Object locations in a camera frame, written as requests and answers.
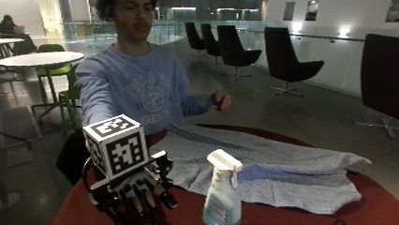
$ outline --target person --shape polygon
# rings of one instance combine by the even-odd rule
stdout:
[[[100,19],[113,22],[117,41],[76,69],[87,126],[125,114],[147,134],[183,124],[184,117],[230,107],[220,91],[193,94],[181,61],[148,42],[157,0],[99,0]]]
[[[6,15],[3,17],[3,21],[0,22],[0,33],[2,34],[15,34],[14,26],[16,26],[16,24],[14,23],[12,16]]]

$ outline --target spray bottle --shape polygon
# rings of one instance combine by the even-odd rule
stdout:
[[[206,225],[240,225],[241,199],[232,186],[237,187],[242,163],[222,149],[213,151],[208,160],[214,168],[202,220]]]

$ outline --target light blue sweatshirt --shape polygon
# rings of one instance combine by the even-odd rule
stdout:
[[[84,126],[125,114],[152,134],[210,110],[210,94],[194,95],[180,60],[160,46],[129,56],[108,47],[76,70]]]

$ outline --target person in background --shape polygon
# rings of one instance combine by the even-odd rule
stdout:
[[[16,24],[14,23],[12,16],[6,15],[0,22],[0,34],[14,34],[14,26],[16,26]]]

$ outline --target folded fabric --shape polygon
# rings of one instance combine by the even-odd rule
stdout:
[[[172,127],[151,153],[165,150],[175,162],[169,173],[175,185],[206,195],[213,172],[208,155],[216,149],[224,149],[244,164],[236,188],[244,202],[334,214],[362,198],[346,173],[363,173],[370,161],[353,153],[193,125]]]

